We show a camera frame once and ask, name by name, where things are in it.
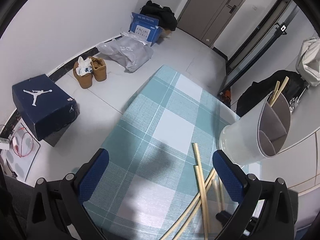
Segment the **checkered tablecloth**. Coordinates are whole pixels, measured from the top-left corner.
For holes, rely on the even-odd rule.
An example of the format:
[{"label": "checkered tablecloth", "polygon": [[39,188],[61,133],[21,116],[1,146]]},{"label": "checkered tablecloth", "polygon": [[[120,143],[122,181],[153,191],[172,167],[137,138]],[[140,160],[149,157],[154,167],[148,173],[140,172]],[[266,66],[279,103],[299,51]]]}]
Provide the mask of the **checkered tablecloth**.
[{"label": "checkered tablecloth", "polygon": [[[221,130],[237,118],[191,80],[162,66],[102,144],[110,162],[84,203],[95,224],[126,239],[159,239],[198,192],[191,142],[199,145],[206,177]],[[236,205],[224,196],[226,210],[233,212]],[[213,189],[208,205],[213,239],[221,230]],[[203,239],[201,211],[180,237],[197,238]]]}]

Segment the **blue gripper pad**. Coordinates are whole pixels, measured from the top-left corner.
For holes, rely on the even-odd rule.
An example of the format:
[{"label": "blue gripper pad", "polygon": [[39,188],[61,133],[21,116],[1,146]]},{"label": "blue gripper pad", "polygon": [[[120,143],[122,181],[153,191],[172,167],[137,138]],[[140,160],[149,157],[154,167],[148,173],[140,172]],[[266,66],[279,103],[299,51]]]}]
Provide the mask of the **blue gripper pad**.
[{"label": "blue gripper pad", "polygon": [[230,198],[234,202],[241,203],[244,198],[244,185],[236,177],[226,161],[221,157],[219,151],[215,151],[212,156],[212,163],[222,180]]},{"label": "blue gripper pad", "polygon": [[109,164],[109,153],[103,149],[78,186],[78,200],[82,205],[88,201]]}]

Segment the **metal screw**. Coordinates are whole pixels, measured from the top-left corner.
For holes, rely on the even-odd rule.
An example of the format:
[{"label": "metal screw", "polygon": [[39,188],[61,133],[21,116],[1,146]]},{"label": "metal screw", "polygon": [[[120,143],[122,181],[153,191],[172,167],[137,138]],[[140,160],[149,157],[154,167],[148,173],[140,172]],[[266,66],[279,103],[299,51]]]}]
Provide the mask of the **metal screw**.
[{"label": "metal screw", "polygon": [[278,182],[279,182],[281,185],[283,185],[283,184],[284,184],[284,179],[278,178]]},{"label": "metal screw", "polygon": [[44,178],[39,178],[38,180],[37,180],[37,184],[42,184],[44,182]]},{"label": "metal screw", "polygon": [[248,178],[251,179],[251,180],[255,180],[257,177],[256,177],[256,175],[254,175],[252,173],[249,173],[248,174]]},{"label": "metal screw", "polygon": [[67,176],[66,176],[66,180],[72,180],[74,177],[74,175],[72,173],[69,173]]}]

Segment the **floor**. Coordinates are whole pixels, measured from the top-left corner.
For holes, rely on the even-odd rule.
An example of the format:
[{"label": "floor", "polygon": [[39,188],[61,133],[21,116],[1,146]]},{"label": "floor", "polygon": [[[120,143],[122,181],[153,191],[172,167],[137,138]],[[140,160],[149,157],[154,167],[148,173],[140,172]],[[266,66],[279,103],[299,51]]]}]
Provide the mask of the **floor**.
[{"label": "floor", "polygon": [[26,183],[34,186],[40,177],[47,181],[62,179],[88,162],[127,108],[127,101],[162,65],[169,65],[193,82],[216,95],[226,74],[225,60],[206,45],[177,29],[172,38],[152,46],[152,58],[134,73],[103,57],[108,78],[93,79],[92,87],[82,89],[72,71],[56,84],[80,107],[80,115],[55,147],[41,141]]}]

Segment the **pair of brown shoes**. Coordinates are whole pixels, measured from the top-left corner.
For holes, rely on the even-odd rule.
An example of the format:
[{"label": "pair of brown shoes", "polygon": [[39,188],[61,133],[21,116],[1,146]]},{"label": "pair of brown shoes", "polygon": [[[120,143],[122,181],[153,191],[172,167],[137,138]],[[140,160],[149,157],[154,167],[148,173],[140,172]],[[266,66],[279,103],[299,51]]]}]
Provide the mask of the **pair of brown shoes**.
[{"label": "pair of brown shoes", "polygon": [[[92,72],[96,81],[104,81],[107,79],[107,66],[103,58],[88,57],[92,60],[90,63],[92,66]],[[76,68],[79,63],[76,61],[73,66],[73,75],[78,80],[80,86],[84,89],[92,86],[92,73],[87,73],[84,76],[79,76],[76,72]]]}]

